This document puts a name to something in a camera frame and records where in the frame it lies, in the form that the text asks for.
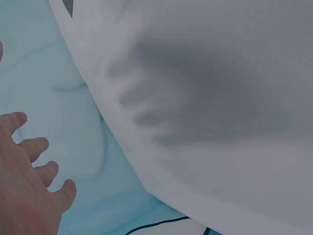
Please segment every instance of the black stitching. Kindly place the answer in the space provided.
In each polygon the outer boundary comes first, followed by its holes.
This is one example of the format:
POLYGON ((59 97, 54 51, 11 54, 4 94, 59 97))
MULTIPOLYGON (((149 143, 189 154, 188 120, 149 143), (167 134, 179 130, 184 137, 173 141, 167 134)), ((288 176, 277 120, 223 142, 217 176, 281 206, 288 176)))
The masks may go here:
POLYGON ((138 230, 141 230, 141 229, 146 229, 146 228, 150 228, 150 227, 154 227, 154 226, 157 226, 157 225, 160 225, 160 224, 166 224, 166 223, 172 223, 172 222, 177 222, 177 221, 181 221, 181 220, 184 220, 184 219, 189 219, 188 216, 184 216, 184 217, 181 217, 181 218, 177 218, 177 219, 170 219, 170 220, 164 220, 164 221, 161 221, 161 222, 158 222, 158 223, 155 223, 155 224, 148 224, 148 225, 143 225, 143 226, 140 226, 138 228, 135 228, 133 230, 130 230, 128 233, 126 233, 125 235, 129 235, 129 234, 132 234, 138 230))

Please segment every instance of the finger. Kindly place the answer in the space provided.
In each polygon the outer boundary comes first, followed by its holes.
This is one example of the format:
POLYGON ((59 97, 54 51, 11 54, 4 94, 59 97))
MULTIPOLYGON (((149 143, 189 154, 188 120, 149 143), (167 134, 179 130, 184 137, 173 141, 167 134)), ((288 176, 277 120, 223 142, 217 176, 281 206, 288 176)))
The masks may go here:
POLYGON ((44 186, 49 187, 59 172, 59 165, 56 162, 48 162, 46 165, 36 167, 35 171, 44 186))
POLYGON ((72 180, 66 180, 62 188, 54 192, 62 213, 66 212, 73 204, 76 197, 76 185, 72 180))
POLYGON ((16 129, 20 128, 27 122, 27 115, 22 112, 15 112, 11 114, 4 114, 0 116, 0 122, 4 128, 13 134, 16 129))
POLYGON ((3 56, 3 44, 2 42, 0 41, 0 62, 2 60, 2 56, 3 56))
POLYGON ((30 162, 33 163, 49 148, 49 142, 46 138, 36 138, 24 140, 19 143, 19 146, 24 149, 30 162))

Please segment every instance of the white fabric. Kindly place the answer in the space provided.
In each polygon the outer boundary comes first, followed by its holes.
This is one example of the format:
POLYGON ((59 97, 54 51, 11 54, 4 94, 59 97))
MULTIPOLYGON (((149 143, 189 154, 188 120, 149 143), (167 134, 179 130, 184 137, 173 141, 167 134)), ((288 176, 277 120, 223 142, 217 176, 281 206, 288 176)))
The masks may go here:
POLYGON ((224 234, 313 233, 313 2, 50 3, 149 192, 224 234))

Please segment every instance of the hand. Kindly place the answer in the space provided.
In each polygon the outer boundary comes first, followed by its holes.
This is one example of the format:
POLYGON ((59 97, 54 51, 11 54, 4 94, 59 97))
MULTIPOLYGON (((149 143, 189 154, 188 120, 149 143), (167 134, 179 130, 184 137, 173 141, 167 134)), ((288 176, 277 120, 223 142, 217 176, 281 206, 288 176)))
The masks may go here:
POLYGON ((36 138, 15 144, 12 139, 26 121, 24 113, 0 116, 0 234, 56 235, 62 213, 75 199, 76 185, 67 180, 59 191, 47 190, 58 165, 49 162, 33 168, 31 163, 47 150, 48 140, 36 138))

